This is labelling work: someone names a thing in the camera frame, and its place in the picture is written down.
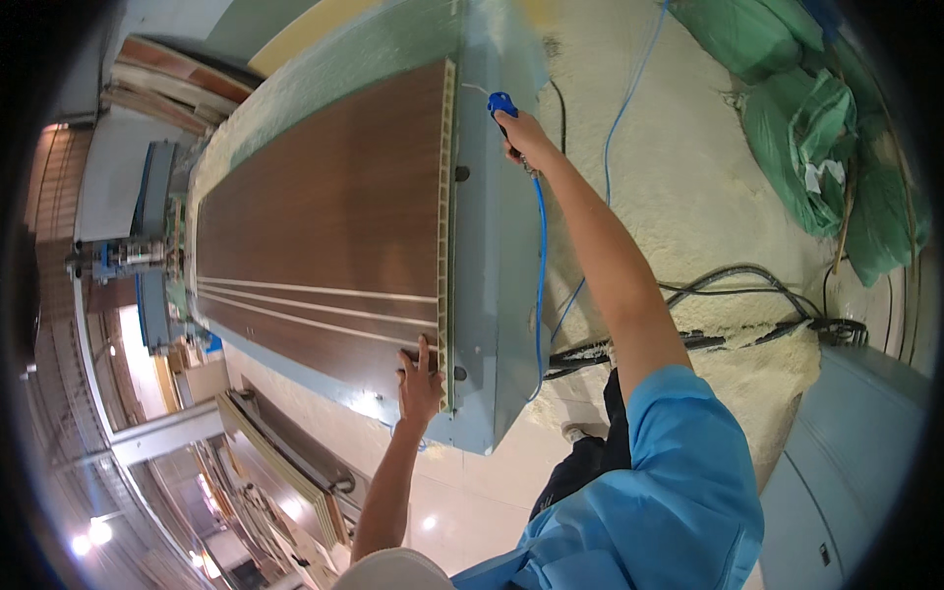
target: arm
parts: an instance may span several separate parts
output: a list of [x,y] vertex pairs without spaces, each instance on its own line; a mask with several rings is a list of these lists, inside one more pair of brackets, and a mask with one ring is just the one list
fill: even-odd
[[544,134],[534,117],[503,111],[496,120],[528,163],[544,173],[564,212],[587,286],[613,337],[623,401],[653,371],[691,367],[649,264],[619,219]]
[[399,547],[407,530],[407,504],[413,466],[423,433],[439,412],[443,374],[430,375],[430,347],[419,338],[419,364],[400,351],[400,421],[383,455],[361,510],[351,563],[381,549]]

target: black pants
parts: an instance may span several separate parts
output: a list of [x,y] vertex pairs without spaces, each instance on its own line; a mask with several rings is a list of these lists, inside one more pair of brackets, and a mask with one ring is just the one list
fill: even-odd
[[570,454],[551,471],[548,485],[534,503],[529,520],[607,471],[632,469],[630,425],[626,421],[626,407],[616,369],[610,373],[610,380],[603,390],[603,401],[610,416],[610,432],[606,440],[586,436],[574,443]]

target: blue cable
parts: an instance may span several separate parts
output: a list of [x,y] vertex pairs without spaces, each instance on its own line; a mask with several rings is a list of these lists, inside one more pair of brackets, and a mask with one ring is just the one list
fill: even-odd
[[[655,36],[652,37],[652,42],[649,44],[649,49],[646,51],[646,56],[643,57],[642,66],[639,68],[639,73],[636,74],[635,80],[632,82],[630,87],[630,93],[627,95],[626,100],[623,102],[622,108],[619,110],[619,114],[616,116],[616,120],[613,121],[613,126],[610,127],[610,134],[606,138],[606,145],[603,147],[603,175],[606,176],[606,206],[610,206],[610,142],[613,140],[613,135],[616,133],[616,127],[619,125],[619,120],[623,118],[623,113],[626,112],[626,108],[630,105],[632,100],[632,95],[636,92],[636,86],[639,85],[639,80],[643,76],[643,71],[646,69],[646,62],[649,61],[649,56],[652,55],[652,49],[655,48],[655,42],[659,39],[659,32],[662,31],[662,22],[666,18],[666,10],[668,9],[668,0],[664,0],[662,3],[662,9],[659,11],[659,24],[655,27]],[[570,312],[570,307],[574,304],[574,301],[577,300],[577,295],[580,294],[583,284],[586,282],[586,278],[581,279],[581,284],[577,285],[577,290],[574,291],[574,295],[570,297],[570,300],[567,301],[567,307],[564,308],[564,314],[561,315],[561,319],[557,322],[557,328],[554,329],[550,334],[550,341],[554,342],[554,339],[557,337],[557,332],[561,330],[561,326],[564,324],[564,319],[567,317],[567,313]]]
[[548,270],[548,212],[544,207],[544,191],[537,174],[531,177],[534,191],[537,193],[537,209],[541,212],[541,270],[537,278],[537,307],[534,312],[534,352],[537,354],[537,387],[528,397],[528,403],[534,401],[544,383],[544,355],[541,354],[541,310],[544,308],[544,275]]

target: floor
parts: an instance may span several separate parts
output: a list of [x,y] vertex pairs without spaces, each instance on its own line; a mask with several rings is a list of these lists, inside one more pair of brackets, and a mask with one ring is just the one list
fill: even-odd
[[[601,193],[603,141],[629,87],[632,49],[656,14],[649,0],[582,0],[556,5],[544,20],[550,73],[567,105],[568,156]],[[626,23],[637,25],[625,26]],[[670,16],[611,147],[613,203],[657,277],[686,283],[722,265],[764,265],[792,288],[819,302],[834,242],[803,234],[787,217],[754,163],[729,104],[728,73]],[[553,90],[542,95],[541,120],[560,133]],[[548,287],[566,302],[580,272],[560,213],[551,206]],[[901,302],[889,305],[889,286],[858,285],[847,263],[827,286],[830,313],[865,319],[872,344],[897,349]],[[738,279],[730,284],[751,284]],[[578,299],[557,347],[605,335],[592,301]],[[892,322],[889,323],[889,310]],[[776,295],[690,297],[673,311],[679,329],[724,333],[732,341],[787,317]],[[225,346],[230,379],[245,376],[321,444],[372,474],[389,442],[375,420],[335,405]],[[789,431],[799,395],[818,376],[816,338],[807,330],[774,343],[692,354],[748,435],[759,484],[766,481]],[[603,421],[607,367],[546,384],[489,457],[430,445],[413,477],[406,545],[454,574],[514,547],[551,468],[568,452],[565,421]],[[759,587],[754,579],[752,587]]]

